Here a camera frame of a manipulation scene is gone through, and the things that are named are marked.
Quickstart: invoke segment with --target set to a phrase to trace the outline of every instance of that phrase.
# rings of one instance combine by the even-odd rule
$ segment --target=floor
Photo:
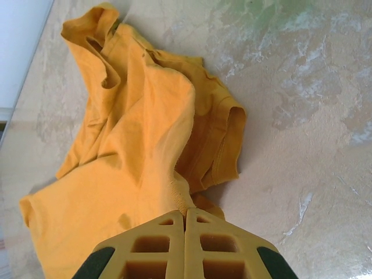
[[[0,148],[12,278],[42,278],[18,200],[47,185],[86,91],[59,33],[97,0],[55,0]],[[299,278],[372,278],[372,2],[117,0],[156,47],[203,56],[249,111],[237,181],[208,191]]]

